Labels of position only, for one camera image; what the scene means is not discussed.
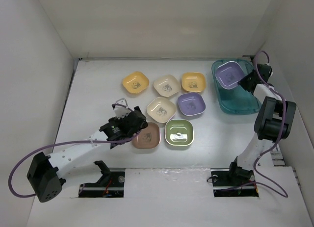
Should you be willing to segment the brown panda plate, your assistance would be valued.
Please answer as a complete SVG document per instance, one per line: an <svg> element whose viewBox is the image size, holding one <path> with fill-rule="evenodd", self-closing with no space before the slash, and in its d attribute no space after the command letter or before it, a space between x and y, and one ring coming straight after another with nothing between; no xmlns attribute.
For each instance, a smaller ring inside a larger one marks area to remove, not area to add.
<svg viewBox="0 0 314 227"><path fill-rule="evenodd" d="M160 143L160 129L155 123L148 122L148 126L141 130L139 135L132 140L132 145L137 149L153 149Z"/></svg>

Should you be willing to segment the purple panda plate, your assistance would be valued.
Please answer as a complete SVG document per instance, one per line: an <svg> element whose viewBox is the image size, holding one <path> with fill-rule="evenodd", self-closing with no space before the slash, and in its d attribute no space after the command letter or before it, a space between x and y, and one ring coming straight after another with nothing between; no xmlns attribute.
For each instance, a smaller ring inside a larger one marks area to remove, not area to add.
<svg viewBox="0 0 314 227"><path fill-rule="evenodd" d="M202 114L206 109L206 104L203 100L203 97L196 92L189 92L181 94L177 103L180 111L185 116L195 116Z"/></svg>
<svg viewBox="0 0 314 227"><path fill-rule="evenodd" d="M217 68L215 77L222 88L231 90L238 86L245 73L237 62L229 61Z"/></svg>

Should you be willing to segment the cream panda plate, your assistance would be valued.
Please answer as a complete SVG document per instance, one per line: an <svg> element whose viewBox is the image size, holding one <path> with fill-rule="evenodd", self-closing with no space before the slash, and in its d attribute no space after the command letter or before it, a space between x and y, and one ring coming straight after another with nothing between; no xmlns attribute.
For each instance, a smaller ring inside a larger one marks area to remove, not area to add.
<svg viewBox="0 0 314 227"><path fill-rule="evenodd" d="M166 98L178 93L181 89L181 84L173 75L159 77L154 81L153 86L162 97Z"/></svg>
<svg viewBox="0 0 314 227"><path fill-rule="evenodd" d="M147 114L158 123L168 122L177 112L177 107L165 97L157 97L147 106Z"/></svg>

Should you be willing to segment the green plate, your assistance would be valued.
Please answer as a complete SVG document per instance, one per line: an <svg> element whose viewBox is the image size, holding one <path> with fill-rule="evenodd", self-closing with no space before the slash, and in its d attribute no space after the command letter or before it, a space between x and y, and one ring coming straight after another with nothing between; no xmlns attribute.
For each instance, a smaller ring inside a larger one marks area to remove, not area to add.
<svg viewBox="0 0 314 227"><path fill-rule="evenodd" d="M171 146L189 146L194 141L193 125L188 120L173 119L165 125L165 140Z"/></svg>

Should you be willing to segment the yellow panda plate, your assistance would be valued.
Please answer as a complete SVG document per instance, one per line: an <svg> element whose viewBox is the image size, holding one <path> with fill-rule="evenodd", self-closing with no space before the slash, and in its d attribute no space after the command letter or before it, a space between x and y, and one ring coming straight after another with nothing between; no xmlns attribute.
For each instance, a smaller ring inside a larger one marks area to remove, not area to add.
<svg viewBox="0 0 314 227"><path fill-rule="evenodd" d="M122 85L131 94L139 94L150 84L149 79L139 71L133 72L122 80Z"/></svg>
<svg viewBox="0 0 314 227"><path fill-rule="evenodd" d="M182 88L187 92L203 92L207 86L205 76L198 72L187 72L181 78Z"/></svg>

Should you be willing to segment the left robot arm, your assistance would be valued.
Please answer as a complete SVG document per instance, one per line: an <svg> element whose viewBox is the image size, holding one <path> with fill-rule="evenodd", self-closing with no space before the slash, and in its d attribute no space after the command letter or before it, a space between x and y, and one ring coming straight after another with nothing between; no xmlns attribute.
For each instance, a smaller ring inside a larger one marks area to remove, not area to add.
<svg viewBox="0 0 314 227"><path fill-rule="evenodd" d="M108 120L86 141L74 142L70 147L45 155L40 152L32 159L27 179L39 202L54 199L63 189L77 184L94 184L104 187L110 184L111 171L102 160L85 163L88 158L109 144L110 148L130 142L148 126L140 108L134 109L114 103L115 117Z"/></svg>

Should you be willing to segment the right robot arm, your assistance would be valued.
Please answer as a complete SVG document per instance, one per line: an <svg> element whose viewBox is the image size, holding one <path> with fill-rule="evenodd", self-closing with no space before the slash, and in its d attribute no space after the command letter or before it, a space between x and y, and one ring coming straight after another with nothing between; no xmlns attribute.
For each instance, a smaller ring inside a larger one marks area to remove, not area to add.
<svg viewBox="0 0 314 227"><path fill-rule="evenodd" d="M230 164L227 172L228 182L241 185L250 182L256 159L265 151L265 142L277 144L286 139L291 131L297 105L287 101L267 81L271 77L269 64L257 64L245 76L240 86L262 102L254 124L254 136L246 149Z"/></svg>

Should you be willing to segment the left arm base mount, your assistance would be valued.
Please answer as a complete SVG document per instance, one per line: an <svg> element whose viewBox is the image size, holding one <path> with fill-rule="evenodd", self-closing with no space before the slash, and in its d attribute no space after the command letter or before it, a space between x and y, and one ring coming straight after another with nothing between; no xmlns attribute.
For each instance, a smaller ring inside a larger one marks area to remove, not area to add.
<svg viewBox="0 0 314 227"><path fill-rule="evenodd" d="M79 198L123 198L125 184L125 169L113 171L103 161L95 161L99 167L101 177L96 182L80 185Z"/></svg>

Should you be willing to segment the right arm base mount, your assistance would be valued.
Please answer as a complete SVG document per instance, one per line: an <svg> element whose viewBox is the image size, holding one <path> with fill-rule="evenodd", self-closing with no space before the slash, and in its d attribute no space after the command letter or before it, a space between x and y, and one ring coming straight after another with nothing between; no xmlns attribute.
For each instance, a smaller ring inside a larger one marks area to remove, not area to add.
<svg viewBox="0 0 314 227"><path fill-rule="evenodd" d="M207 182L212 184L216 198L259 197L253 170L238 166L237 158L229 168L211 169Z"/></svg>

